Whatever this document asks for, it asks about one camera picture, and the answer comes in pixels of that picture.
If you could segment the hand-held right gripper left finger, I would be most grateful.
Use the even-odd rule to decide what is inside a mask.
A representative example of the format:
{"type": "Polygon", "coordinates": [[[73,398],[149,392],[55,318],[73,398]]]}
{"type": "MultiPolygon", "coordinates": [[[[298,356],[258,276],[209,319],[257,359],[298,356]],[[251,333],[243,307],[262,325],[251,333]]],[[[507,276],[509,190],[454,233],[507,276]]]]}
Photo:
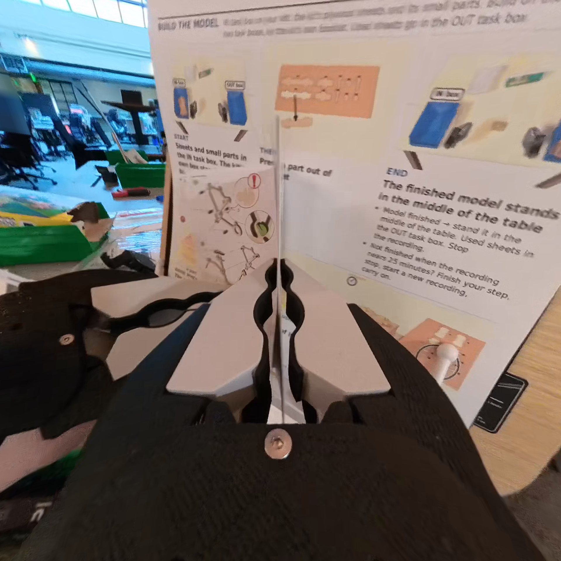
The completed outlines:
{"type": "Polygon", "coordinates": [[[265,423],[276,336],[277,259],[213,298],[168,384],[171,394],[228,405],[243,423],[265,423]]]}

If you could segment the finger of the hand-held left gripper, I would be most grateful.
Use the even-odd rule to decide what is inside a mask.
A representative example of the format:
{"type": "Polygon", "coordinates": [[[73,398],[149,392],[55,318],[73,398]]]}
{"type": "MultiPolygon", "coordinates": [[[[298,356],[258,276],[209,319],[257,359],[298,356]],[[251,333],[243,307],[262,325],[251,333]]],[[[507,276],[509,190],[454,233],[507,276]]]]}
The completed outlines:
{"type": "Polygon", "coordinates": [[[156,277],[91,289],[91,323],[174,323],[211,301],[215,283],[156,277]]]}
{"type": "Polygon", "coordinates": [[[149,304],[129,316],[112,318],[110,333],[116,339],[105,360],[112,379],[130,375],[198,307],[199,304],[149,304]]]}

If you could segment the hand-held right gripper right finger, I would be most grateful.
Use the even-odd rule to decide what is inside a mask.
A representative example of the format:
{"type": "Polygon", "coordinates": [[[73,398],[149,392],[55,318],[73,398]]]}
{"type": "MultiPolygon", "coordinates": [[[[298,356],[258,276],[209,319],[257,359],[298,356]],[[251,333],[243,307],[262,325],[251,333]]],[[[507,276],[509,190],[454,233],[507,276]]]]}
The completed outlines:
{"type": "Polygon", "coordinates": [[[290,390],[307,422],[320,422],[335,402],[389,393],[390,383],[343,298],[287,259],[282,288],[293,324],[290,390]]]}

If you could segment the paper assembly booklet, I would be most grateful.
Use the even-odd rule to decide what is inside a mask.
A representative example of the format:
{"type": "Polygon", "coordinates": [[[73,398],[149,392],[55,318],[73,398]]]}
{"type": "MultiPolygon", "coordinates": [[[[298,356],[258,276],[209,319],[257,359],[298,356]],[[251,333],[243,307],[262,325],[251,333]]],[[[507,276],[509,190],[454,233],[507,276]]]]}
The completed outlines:
{"type": "Polygon", "coordinates": [[[284,242],[284,147],[279,116],[272,129],[272,164],[208,166],[174,184],[169,264],[177,276],[219,284],[226,290],[267,260],[277,259],[275,347],[284,242]]]}

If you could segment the yellow cardboard box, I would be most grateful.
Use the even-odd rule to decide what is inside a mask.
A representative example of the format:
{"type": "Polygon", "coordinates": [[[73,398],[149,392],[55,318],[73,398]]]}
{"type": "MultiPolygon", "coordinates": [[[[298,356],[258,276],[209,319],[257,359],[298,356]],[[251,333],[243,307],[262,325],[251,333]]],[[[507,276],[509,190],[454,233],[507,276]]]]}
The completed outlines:
{"type": "Polygon", "coordinates": [[[52,199],[38,191],[1,192],[1,228],[71,225],[68,211],[78,203],[52,199]]]}

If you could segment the small black card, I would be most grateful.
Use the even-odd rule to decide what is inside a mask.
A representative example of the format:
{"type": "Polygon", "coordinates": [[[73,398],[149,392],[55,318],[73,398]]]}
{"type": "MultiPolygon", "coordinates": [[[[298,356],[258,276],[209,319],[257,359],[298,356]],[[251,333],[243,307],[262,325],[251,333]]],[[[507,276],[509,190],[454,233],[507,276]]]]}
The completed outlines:
{"type": "Polygon", "coordinates": [[[491,434],[498,433],[528,386],[526,379],[503,372],[472,425],[491,434]]]}

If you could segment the wooden clipboard stand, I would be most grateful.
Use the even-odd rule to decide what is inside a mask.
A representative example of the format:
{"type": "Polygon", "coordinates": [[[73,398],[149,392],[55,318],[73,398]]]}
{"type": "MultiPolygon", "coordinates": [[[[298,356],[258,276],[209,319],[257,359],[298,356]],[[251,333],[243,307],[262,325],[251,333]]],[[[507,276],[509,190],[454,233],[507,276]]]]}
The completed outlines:
{"type": "MultiPolygon", "coordinates": [[[[173,198],[166,205],[173,209],[172,202],[173,198]]],[[[172,231],[168,234],[165,245],[169,251],[168,264],[171,237],[172,231]]],[[[277,331],[281,363],[279,366],[274,366],[276,369],[273,370],[273,403],[289,420],[303,422],[302,404],[297,403],[292,396],[288,379],[288,342],[293,324],[285,314],[285,292],[282,288],[283,259],[286,258],[281,256],[279,285],[281,316],[278,318],[277,331]]],[[[354,308],[364,312],[386,334],[394,338],[398,349],[404,350],[407,358],[413,358],[413,365],[420,366],[422,374],[429,373],[437,381],[438,386],[447,396],[445,403],[450,402],[457,411],[443,389],[443,379],[450,365],[462,354],[461,349],[450,340],[441,341],[437,344],[434,357],[429,361],[427,368],[423,361],[418,360],[417,355],[411,353],[408,347],[386,330],[380,318],[375,317],[375,313],[347,301],[337,292],[334,293],[343,298],[349,307],[354,305],[354,308]]],[[[457,413],[469,429],[497,491],[502,495],[509,495],[533,483],[560,449],[560,288],[515,351],[515,355],[503,370],[505,371],[526,379],[529,386],[498,433],[491,434],[473,425],[468,426],[458,411],[457,413]]]]}

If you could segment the printed instruction sheet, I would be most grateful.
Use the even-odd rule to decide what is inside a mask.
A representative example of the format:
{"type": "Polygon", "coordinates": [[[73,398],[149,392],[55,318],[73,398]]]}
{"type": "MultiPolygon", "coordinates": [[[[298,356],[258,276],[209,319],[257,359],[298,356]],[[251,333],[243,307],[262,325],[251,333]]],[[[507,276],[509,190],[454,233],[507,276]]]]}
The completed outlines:
{"type": "Polygon", "coordinates": [[[560,288],[560,1],[148,1],[173,187],[272,164],[282,256],[473,424],[560,288]]]}

